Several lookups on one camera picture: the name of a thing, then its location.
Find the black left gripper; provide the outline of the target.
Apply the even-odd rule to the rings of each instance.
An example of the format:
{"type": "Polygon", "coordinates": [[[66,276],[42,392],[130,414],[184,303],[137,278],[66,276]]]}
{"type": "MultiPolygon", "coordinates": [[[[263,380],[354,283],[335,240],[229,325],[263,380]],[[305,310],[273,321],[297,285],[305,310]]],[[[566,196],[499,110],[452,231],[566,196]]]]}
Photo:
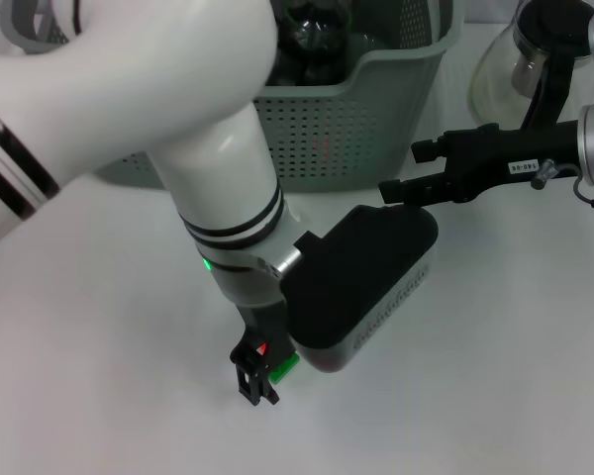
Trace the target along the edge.
{"type": "Polygon", "coordinates": [[[253,406],[262,399],[276,405],[279,396],[269,381],[266,360],[286,360],[291,356],[286,303],[280,300],[257,307],[238,306],[238,311],[245,331],[230,359],[236,367],[239,392],[253,406]],[[264,343],[267,348],[262,355],[257,349],[264,343]]]}

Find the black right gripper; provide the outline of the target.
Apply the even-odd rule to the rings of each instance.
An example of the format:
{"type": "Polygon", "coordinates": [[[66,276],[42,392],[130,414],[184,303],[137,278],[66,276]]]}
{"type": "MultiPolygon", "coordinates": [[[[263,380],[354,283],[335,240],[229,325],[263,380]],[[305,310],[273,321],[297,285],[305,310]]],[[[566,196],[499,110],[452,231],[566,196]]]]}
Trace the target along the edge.
{"type": "Polygon", "coordinates": [[[385,204],[467,203],[493,187],[532,180],[548,160],[556,167],[577,165],[577,123],[514,131],[490,124],[449,131],[435,140],[412,143],[411,152],[417,164],[446,158],[445,173],[381,182],[385,204]]]}

